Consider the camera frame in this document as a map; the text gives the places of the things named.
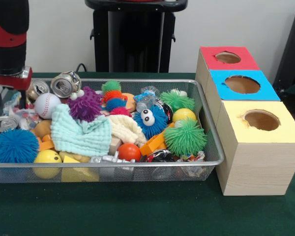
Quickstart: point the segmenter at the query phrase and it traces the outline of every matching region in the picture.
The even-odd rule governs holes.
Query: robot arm
[[[21,91],[21,108],[25,107],[25,91],[32,76],[31,68],[25,67],[28,29],[29,1],[0,0],[0,86]]]

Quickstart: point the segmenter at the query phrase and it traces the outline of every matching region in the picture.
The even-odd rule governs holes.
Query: spiky ball
[[[188,108],[193,111],[195,108],[195,100],[193,98],[180,96],[176,92],[163,92],[161,94],[161,100],[170,105],[173,112],[181,108]]]
[[[84,95],[78,97],[75,100],[68,99],[68,105],[70,107],[70,115],[74,119],[85,120],[91,122],[96,116],[101,115],[101,98],[100,94],[97,94],[90,87],[83,88]]]
[[[177,156],[197,154],[207,144],[207,136],[197,122],[181,120],[179,128],[167,128],[164,132],[167,149]]]
[[[104,93],[107,93],[108,91],[111,91],[111,90],[119,90],[119,91],[121,91],[120,82],[116,81],[116,80],[110,80],[110,81],[107,81],[106,83],[104,83],[102,85],[102,91]]]
[[[117,107],[125,107],[127,101],[123,101],[119,98],[113,98],[106,103],[106,110],[111,112],[113,109]]]
[[[111,115],[125,115],[128,117],[132,117],[129,111],[125,107],[116,107],[111,112]]]
[[[38,154],[36,136],[23,129],[0,134],[0,163],[33,163]]]
[[[104,94],[102,102],[106,103],[107,101],[113,98],[120,98],[122,100],[128,99],[126,96],[122,95],[122,93],[119,90],[111,90]]]
[[[133,119],[142,128],[147,140],[163,132],[168,121],[167,115],[156,105],[153,105],[150,110],[145,109],[141,113],[136,113]]]

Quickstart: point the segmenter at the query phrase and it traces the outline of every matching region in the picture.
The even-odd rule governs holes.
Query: wire mesh basket
[[[109,79],[82,79],[83,86],[101,90]],[[160,92],[179,89],[195,99],[195,114],[207,134],[204,162],[136,162],[136,163],[0,163],[0,183],[32,182],[97,182],[97,181],[186,181],[206,180],[216,165],[224,160],[207,101],[198,82],[184,79],[120,79],[122,92],[140,94],[146,86]],[[2,97],[8,101],[13,92],[4,89]]]

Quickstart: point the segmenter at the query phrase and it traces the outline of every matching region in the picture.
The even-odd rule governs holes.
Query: red box top
[[[201,47],[209,70],[260,70],[245,47]]]

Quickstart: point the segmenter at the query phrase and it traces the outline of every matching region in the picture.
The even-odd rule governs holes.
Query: stacked wooden boxes
[[[295,121],[243,47],[201,47],[201,83],[226,159],[224,195],[284,195],[295,172]]]

